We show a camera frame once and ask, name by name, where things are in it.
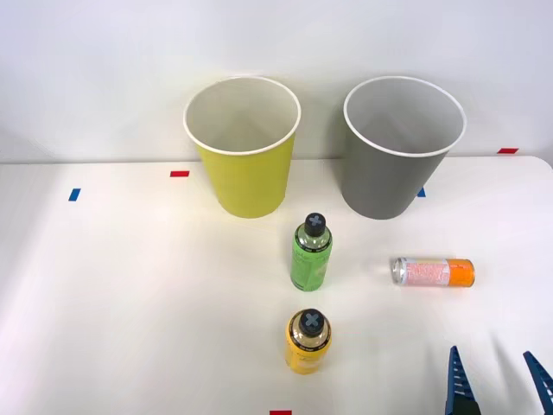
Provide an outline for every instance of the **cup rim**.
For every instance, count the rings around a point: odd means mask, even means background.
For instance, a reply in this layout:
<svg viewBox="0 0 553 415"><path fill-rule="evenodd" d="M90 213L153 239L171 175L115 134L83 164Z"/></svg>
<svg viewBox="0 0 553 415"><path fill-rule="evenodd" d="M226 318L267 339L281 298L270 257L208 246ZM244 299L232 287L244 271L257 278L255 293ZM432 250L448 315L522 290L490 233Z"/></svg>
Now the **cup rim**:
<svg viewBox="0 0 553 415"><path fill-rule="evenodd" d="M415 82L420 82L421 84L424 84L426 86L430 86L430 87L436 89L437 91L439 91L440 93L444 94L446 97L448 97L454 103L454 105L459 109L459 112L461 113L461 118L463 120L463 128L462 128L461 133L459 134L459 136L454 140L453 143L451 143L447 147L444 147L444 148L436 150L436 151L431 151L429 153L404 153L402 151L390 150L390 149L387 149L387 148L385 148L381 145L373 143L371 140L369 140L366 137L363 137L363 135L359 131L357 131L357 129L353 126L352 122L349 119L349 116L347 114L347 104L349 103L350 98L355 94L355 92L358 89L360 89L361 87L363 87L367 84L370 84L372 82L377 82L379 80L413 80ZM431 82L428 82L427 80L419 80L418 78L413 78L413 77L410 77L410 76L400 76L400 75L379 76L377 78L372 78L370 80L365 80L365 81L361 82L360 84L358 84L354 89L352 89L350 91L350 93L346 97L346 101L344 101L344 118L346 119L347 126L350 128L350 130L353 131L353 133L358 138L363 140L365 143L369 144L371 147L374 147L377 150L383 151L384 153L392 154L393 156L401 156L401 157L421 158L421 157L438 156L440 154L446 153L449 150L451 150L457 143L459 143L459 141L462 139L463 135L465 134L465 131L467 130L467 115L465 114L465 111L463 110L463 107L461 106L459 101L457 101L457 99L455 99L453 95L448 93L445 89L440 88L438 85L435 85Z"/></svg>
<svg viewBox="0 0 553 415"><path fill-rule="evenodd" d="M196 138L194 136L194 134L188 129L187 114L188 114L188 109L190 108L190 106L192 105L192 103L194 102L196 97L198 97L201 93L206 91L207 88L210 88L210 87L215 86L217 84L220 84L222 82L227 82L229 80L236 80L236 79L263 80L263 81L266 81L266 82L270 82L271 84L275 84L277 86L280 86L284 91L286 91L289 94L290 97L292 97L292 99L296 103L297 117L296 117L296 123L294 124L294 126L292 126L292 129L288 132L288 134L286 134L283 138L281 138L280 140L278 140L277 142L275 142L271 145L268 145L268 146L263 147L261 149L249 150L249 151L219 150L219 149L211 147L207 144L202 143L198 138ZM272 150L272 149L278 147L279 145L283 144L284 142L286 142L296 132L297 126L300 124L300 119L301 118L302 118L302 106L300 105L300 100L296 97L296 95L292 92L292 90L289 89L287 86L281 84L280 82L277 82L276 80L272 80L270 78L265 78L264 76L235 75L235 76L229 76L229 77L226 77L222 80L218 80L217 82L211 83L211 84L201 88L201 90L199 90L197 93L195 93L194 96L188 101L186 107L184 108L182 123L184 124L184 130L187 132L188 136L192 139L192 141L194 141L196 144L198 144L203 149L209 150L213 153L219 153L219 154L222 154L222 155L225 155L225 156L252 156L254 154L265 153L266 151Z"/></svg>

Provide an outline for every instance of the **yellow paper cup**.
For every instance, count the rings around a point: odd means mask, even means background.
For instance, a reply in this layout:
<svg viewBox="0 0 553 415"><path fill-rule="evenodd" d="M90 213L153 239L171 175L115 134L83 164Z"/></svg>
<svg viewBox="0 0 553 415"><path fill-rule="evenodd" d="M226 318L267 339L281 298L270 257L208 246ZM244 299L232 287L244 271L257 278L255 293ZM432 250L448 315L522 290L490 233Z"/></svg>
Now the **yellow paper cup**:
<svg viewBox="0 0 553 415"><path fill-rule="evenodd" d="M190 100L184 128L227 212L258 218L278 208L301 114L293 92L257 76L222 80Z"/></svg>

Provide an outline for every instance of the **paper cup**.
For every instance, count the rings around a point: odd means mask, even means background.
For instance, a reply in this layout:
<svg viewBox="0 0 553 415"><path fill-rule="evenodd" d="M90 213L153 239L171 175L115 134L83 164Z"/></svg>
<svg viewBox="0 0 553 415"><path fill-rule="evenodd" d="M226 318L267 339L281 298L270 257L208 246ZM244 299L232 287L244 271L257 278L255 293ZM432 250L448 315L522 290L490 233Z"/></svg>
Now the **paper cup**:
<svg viewBox="0 0 553 415"><path fill-rule="evenodd" d="M465 112L449 93L404 76L356 86L344 117L349 132L342 195L373 219L401 214L467 128Z"/></svg>
<svg viewBox="0 0 553 415"><path fill-rule="evenodd" d="M227 212L258 218L281 204L301 111L286 86L256 76L222 80L189 102L184 128Z"/></svg>

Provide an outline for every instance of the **pink label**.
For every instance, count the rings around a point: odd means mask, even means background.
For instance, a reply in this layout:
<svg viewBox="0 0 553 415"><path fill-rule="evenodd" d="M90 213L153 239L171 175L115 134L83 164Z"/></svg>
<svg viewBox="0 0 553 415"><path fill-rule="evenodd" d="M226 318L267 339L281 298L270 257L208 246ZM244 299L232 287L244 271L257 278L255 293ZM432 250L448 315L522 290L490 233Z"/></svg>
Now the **pink label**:
<svg viewBox="0 0 553 415"><path fill-rule="evenodd" d="M448 285L449 265L443 263L419 263L408 261L405 264L408 285Z"/></svg>

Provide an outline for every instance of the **spray can cap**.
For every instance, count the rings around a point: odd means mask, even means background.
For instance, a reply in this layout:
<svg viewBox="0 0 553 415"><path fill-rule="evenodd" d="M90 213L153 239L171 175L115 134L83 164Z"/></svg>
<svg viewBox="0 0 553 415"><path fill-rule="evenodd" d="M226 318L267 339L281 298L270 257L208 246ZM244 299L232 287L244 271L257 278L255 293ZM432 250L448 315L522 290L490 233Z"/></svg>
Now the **spray can cap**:
<svg viewBox="0 0 553 415"><path fill-rule="evenodd" d="M327 221L322 214L308 214L305 218L305 233L314 238L321 236L325 233L327 228Z"/></svg>
<svg viewBox="0 0 553 415"><path fill-rule="evenodd" d="M325 316L315 309L302 311L300 316L300 330L307 337L316 337L322 333L325 325Z"/></svg>

